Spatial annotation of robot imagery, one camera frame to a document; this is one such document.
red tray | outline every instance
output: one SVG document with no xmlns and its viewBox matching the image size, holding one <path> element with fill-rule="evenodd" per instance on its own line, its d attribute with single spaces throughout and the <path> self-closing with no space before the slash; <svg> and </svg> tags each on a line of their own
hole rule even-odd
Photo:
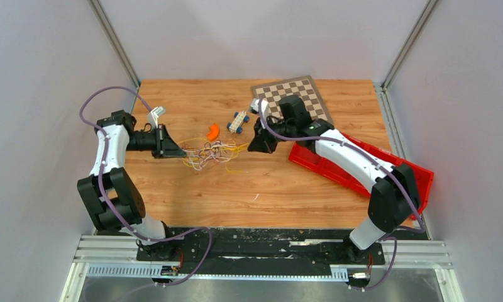
<svg viewBox="0 0 503 302">
<path fill-rule="evenodd" d="M 418 193 L 422 199 L 422 206 L 418 209 L 418 213 L 421 214 L 422 211 L 427 207 L 429 200 L 429 191 L 431 190 L 431 184 L 433 183 L 434 173 L 415 165 L 412 162 L 402 159 L 398 156 L 392 155 L 387 151 L 383 151 L 377 147 L 374 147 L 365 142 L 353 138 L 347 134 L 342 133 L 347 139 L 351 140 L 355 145 L 358 145 L 368 153 L 377 157 L 378 159 L 386 160 L 393 165 L 401 165 L 406 163 L 411 166 L 414 171 L 414 177 L 416 179 L 416 184 L 418 185 Z M 316 155 L 304 147 L 294 144 L 292 151 L 290 151 L 289 161 L 295 162 L 309 170 L 312 170 L 322 176 L 331 179 L 345 187 L 354 190 L 366 197 L 370 197 L 370 193 L 363 187 L 363 185 L 358 182 L 353 176 L 349 175 L 341 167 L 330 162 L 329 160 Z"/>
</svg>

small toy vehicle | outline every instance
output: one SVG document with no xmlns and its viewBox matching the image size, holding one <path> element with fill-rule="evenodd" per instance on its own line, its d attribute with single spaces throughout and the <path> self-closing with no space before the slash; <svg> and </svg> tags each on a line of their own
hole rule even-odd
<svg viewBox="0 0 503 302">
<path fill-rule="evenodd" d="M 235 112 L 235 119 L 232 123 L 228 123 L 228 130 L 231 133 L 242 133 L 242 123 L 248 123 L 250 117 L 246 115 L 246 111 Z"/>
</svg>

checkerboard pattern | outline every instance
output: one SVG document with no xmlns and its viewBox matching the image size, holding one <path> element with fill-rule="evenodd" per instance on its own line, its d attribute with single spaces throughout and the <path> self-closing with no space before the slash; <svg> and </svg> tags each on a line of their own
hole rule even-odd
<svg viewBox="0 0 503 302">
<path fill-rule="evenodd" d="M 311 76 L 253 86 L 251 89 L 256 98 L 262 98 L 268 101 L 270 114 L 277 118 L 283 117 L 281 108 L 279 107 L 279 100 L 284 96 L 296 94 L 304 101 L 305 107 L 311 114 L 312 119 L 321 118 L 333 123 L 329 111 L 320 93 L 318 93 Z"/>
</svg>

gray wall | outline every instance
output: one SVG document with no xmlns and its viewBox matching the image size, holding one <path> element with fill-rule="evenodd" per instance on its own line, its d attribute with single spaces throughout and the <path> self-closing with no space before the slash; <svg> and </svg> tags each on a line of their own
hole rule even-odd
<svg viewBox="0 0 503 302">
<path fill-rule="evenodd" d="M 101 0 L 142 79 L 382 81 L 426 0 Z"/>
<path fill-rule="evenodd" d="M 96 155 L 77 117 L 92 92 L 129 85 L 87 1 L 0 1 L 0 301 L 57 301 L 82 233 L 77 194 Z M 95 120 L 131 101 L 110 92 Z"/>
<path fill-rule="evenodd" d="M 466 301 L 503 301 L 503 1 L 441 1 L 390 95 Z"/>
</svg>

wooden tabletop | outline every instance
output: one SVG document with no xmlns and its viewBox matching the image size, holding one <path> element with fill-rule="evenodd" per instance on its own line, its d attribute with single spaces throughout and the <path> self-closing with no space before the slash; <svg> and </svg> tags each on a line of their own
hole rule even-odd
<svg viewBox="0 0 503 302">
<path fill-rule="evenodd" d="M 144 80 L 140 95 L 151 107 L 163 106 L 160 118 L 176 141 L 205 137 L 220 126 L 221 140 L 249 143 L 255 117 L 242 134 L 226 128 L 235 111 L 248 109 L 251 86 L 275 80 Z M 371 81 L 316 80 L 337 129 L 390 150 Z M 137 101 L 137 128 L 146 109 Z M 228 163 L 194 171 L 179 159 L 153 159 L 150 152 L 128 152 L 126 170 L 146 210 L 172 226 L 353 228 L 366 216 L 368 198 L 288 161 L 292 142 L 274 154 L 244 151 Z"/>
</svg>

